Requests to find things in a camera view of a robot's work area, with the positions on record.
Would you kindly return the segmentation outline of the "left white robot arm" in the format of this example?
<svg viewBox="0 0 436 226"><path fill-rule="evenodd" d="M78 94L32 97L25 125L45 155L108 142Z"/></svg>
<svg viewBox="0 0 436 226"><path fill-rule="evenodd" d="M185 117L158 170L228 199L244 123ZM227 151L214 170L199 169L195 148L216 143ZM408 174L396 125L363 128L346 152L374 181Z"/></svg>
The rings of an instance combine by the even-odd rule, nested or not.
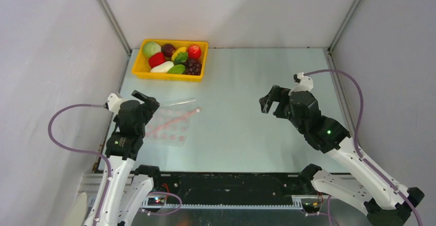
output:
<svg viewBox="0 0 436 226"><path fill-rule="evenodd" d="M146 135L146 124L160 104L136 90L134 99L127 100L117 93L107 99L106 107L115 114L115 130L106 143L106 168L93 207L84 225L130 225L148 193L162 188L157 176L159 168L141 165L125 188Z"/></svg>

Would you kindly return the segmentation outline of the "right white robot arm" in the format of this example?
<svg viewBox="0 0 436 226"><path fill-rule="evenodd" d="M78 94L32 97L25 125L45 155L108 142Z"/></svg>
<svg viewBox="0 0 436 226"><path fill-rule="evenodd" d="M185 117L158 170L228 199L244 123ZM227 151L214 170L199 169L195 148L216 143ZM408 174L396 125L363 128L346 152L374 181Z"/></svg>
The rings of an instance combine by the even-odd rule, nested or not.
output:
<svg viewBox="0 0 436 226"><path fill-rule="evenodd" d="M336 197L361 211L372 225L404 225L425 197L418 187L397 182L365 152L354 145L350 132L335 119L322 115L316 98L307 90L292 91L274 85L259 99L261 112L286 119L315 150L330 156L356 179L344 180L323 168L309 164L298 175L305 194L315 191Z"/></svg>

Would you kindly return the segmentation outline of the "clear pink-dotted zip bag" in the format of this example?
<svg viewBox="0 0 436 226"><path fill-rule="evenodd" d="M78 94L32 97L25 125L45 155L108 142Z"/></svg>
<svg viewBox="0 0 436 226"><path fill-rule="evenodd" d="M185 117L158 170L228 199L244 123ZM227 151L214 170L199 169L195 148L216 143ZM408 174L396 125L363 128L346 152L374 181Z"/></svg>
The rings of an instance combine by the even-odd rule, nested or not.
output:
<svg viewBox="0 0 436 226"><path fill-rule="evenodd" d="M183 146L188 139L191 118L201 110L193 98L164 102L146 125L144 143Z"/></svg>

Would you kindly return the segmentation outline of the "bright red apple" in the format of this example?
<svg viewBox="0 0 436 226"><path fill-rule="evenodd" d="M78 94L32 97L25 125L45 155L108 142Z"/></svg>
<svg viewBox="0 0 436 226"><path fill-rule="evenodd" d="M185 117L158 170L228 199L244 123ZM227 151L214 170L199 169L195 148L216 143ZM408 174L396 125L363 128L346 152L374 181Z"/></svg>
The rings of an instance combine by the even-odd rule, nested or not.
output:
<svg viewBox="0 0 436 226"><path fill-rule="evenodd" d="M198 60L202 55L202 50L199 45L190 45L187 49L188 58Z"/></svg>

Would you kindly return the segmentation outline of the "purple grape bunch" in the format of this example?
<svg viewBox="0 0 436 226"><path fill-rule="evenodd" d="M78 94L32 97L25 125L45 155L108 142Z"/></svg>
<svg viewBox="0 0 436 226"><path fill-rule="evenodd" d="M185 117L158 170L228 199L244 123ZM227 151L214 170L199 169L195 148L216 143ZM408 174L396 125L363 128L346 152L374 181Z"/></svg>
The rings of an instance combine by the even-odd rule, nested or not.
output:
<svg viewBox="0 0 436 226"><path fill-rule="evenodd" d="M185 72L186 75L191 76L199 76L202 71L202 63L200 60L188 58L187 61L184 63L185 65Z"/></svg>

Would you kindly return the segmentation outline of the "yellow plastic tray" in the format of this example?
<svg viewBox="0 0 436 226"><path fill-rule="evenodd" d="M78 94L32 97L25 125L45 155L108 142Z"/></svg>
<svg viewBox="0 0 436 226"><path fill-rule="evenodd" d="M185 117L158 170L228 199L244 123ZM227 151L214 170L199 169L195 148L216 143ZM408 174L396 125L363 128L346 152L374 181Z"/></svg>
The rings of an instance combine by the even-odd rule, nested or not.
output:
<svg viewBox="0 0 436 226"><path fill-rule="evenodd" d="M191 76L186 74L168 74L168 73L151 73L151 67L149 66L148 60L142 53L142 46L144 43L149 41L155 41L161 47L162 45L169 43L175 46L176 49L180 47L189 47L190 45L199 45L202 50L202 55L198 59L202 63L202 71L199 76ZM156 79L156 80L173 80L173 81L189 81L189 82L200 82L204 76L205 64L207 60L209 43L203 41L181 41L181 40L156 40L148 39L142 42L139 54L132 68L132 74L140 79ZM166 61L172 61L171 58L166 57Z"/></svg>

